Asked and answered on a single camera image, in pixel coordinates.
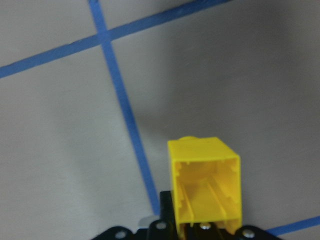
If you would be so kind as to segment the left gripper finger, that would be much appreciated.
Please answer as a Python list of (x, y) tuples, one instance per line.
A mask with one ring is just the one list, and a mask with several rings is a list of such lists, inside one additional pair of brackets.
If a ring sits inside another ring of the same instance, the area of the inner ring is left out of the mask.
[(160, 219), (167, 222), (175, 222), (174, 206), (172, 194), (170, 190), (161, 191), (159, 194), (160, 200)]

